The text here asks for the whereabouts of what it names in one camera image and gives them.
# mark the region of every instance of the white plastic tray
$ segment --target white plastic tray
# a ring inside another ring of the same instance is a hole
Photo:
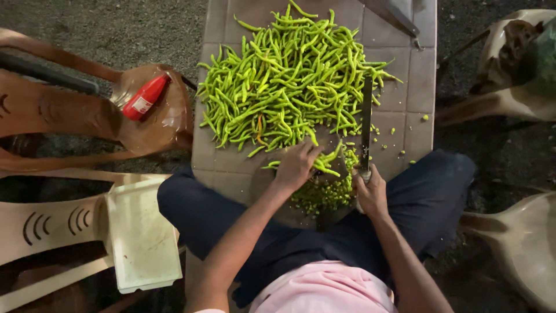
[[[107,194],[116,280],[122,294],[170,286],[182,277],[174,227],[158,211],[164,179],[114,188]]]

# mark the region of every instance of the hand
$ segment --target hand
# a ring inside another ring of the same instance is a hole
[[[386,182],[382,179],[374,164],[371,164],[371,179],[365,185],[363,178],[354,169],[353,184],[357,189],[357,197],[361,208],[369,218],[388,216],[386,203]]]
[[[311,167],[323,146],[304,142],[289,147],[282,157],[274,182],[291,193],[298,190],[311,177]]]

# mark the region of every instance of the knife handle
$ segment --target knife handle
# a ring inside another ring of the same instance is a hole
[[[365,182],[365,185],[367,185],[367,183],[371,180],[371,171],[367,171],[367,172],[362,172],[359,173],[359,175],[361,175],[361,178],[363,178],[363,182]],[[363,208],[361,208],[361,204],[359,203],[359,199],[357,199],[357,205],[356,205],[357,211],[359,211],[359,213],[363,214]]]

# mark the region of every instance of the plastic chair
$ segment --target plastic chair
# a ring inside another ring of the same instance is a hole
[[[460,225],[489,244],[530,303],[556,311],[556,192],[533,195],[497,214],[464,212]]]
[[[452,55],[445,57],[440,64],[441,69],[445,68],[455,55],[486,38],[477,75],[484,77],[489,85],[478,90],[479,95],[470,95],[459,103],[439,110],[435,116],[435,124],[447,126],[489,115],[556,121],[556,100],[531,94],[524,86],[512,86],[510,76],[502,69],[498,59],[500,49],[506,44],[504,27],[510,21],[522,20],[537,25],[554,17],[555,10],[533,9],[514,12],[492,24]]]
[[[112,188],[170,176],[170,174],[113,173],[76,168],[50,172],[0,172],[0,178],[8,175],[102,180],[114,182]],[[0,296],[0,312],[13,310],[114,266],[112,244],[108,234],[105,194],[63,202],[0,202],[0,224],[2,225],[0,242],[4,248],[0,265],[35,253],[91,241],[102,241],[108,253],[107,256],[54,276],[39,279],[30,285]]]
[[[15,48],[114,83],[109,100],[30,82],[0,70],[0,138],[30,133],[90,135],[119,141],[127,151],[66,158],[24,158],[0,149],[0,169],[54,170],[85,167],[171,148],[191,149],[193,121],[183,76],[166,65],[115,71],[69,52],[0,28],[0,48]],[[172,82],[141,121],[126,119],[121,108],[146,82],[162,72]]]

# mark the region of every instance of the red sauce bottle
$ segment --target red sauce bottle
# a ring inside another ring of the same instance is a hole
[[[132,121],[139,120],[156,102],[169,79],[168,74],[164,73],[144,84],[123,106],[124,116]]]

